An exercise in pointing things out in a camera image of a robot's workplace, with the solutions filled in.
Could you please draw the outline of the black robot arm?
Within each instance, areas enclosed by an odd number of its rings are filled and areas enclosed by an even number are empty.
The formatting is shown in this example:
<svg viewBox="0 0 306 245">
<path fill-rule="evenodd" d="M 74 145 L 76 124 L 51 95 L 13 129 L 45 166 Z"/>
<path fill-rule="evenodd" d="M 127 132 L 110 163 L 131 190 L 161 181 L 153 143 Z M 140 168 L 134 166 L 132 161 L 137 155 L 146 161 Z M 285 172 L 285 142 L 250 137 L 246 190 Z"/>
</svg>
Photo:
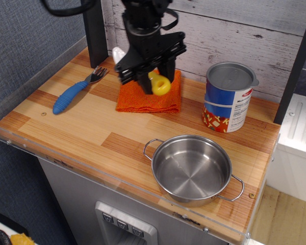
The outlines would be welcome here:
<svg viewBox="0 0 306 245">
<path fill-rule="evenodd" d="M 177 20 L 163 26 L 164 14 L 177 18 L 170 1 L 123 1 L 122 14 L 129 41 L 128 52 L 116 60 L 115 70 L 122 84 L 136 81 L 146 94 L 164 95 L 174 80 L 175 60 L 186 51 L 185 33 L 161 34 L 175 27 Z"/>
</svg>

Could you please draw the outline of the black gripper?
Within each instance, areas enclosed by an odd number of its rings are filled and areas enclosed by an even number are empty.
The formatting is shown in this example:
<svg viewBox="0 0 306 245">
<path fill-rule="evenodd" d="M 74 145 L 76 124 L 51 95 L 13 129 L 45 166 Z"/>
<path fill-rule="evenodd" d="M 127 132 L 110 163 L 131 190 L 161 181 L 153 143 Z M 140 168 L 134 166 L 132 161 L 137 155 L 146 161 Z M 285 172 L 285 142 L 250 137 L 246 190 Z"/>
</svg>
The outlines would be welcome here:
<svg viewBox="0 0 306 245">
<path fill-rule="evenodd" d="M 162 35 L 161 29 L 168 31 L 175 27 L 178 24 L 178 16 L 166 26 L 162 26 L 160 20 L 155 20 L 154 25 L 148 29 L 135 27 L 125 15 L 122 20 L 130 46 L 120 65 L 115 68 L 121 83 L 135 80 L 145 94 L 153 94 L 148 73 L 155 68 L 160 75 L 173 82 L 176 57 L 186 51 L 183 42 L 185 33 Z"/>
</svg>

